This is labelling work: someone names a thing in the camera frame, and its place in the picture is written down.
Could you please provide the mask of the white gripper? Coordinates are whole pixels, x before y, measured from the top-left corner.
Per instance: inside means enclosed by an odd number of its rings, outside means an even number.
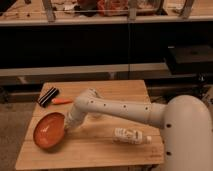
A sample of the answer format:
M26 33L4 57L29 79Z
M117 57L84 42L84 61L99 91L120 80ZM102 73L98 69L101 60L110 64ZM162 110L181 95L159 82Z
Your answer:
M65 116L64 128L66 130L75 130L85 120L85 113L70 112Z

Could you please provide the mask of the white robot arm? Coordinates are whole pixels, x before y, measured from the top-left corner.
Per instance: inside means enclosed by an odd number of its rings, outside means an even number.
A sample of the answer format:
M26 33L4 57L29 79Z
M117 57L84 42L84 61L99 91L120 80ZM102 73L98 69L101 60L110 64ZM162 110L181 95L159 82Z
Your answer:
M164 130L164 171L213 171L213 120L200 99L180 95L167 104L107 100L86 89L64 125L75 129L88 113L108 114Z

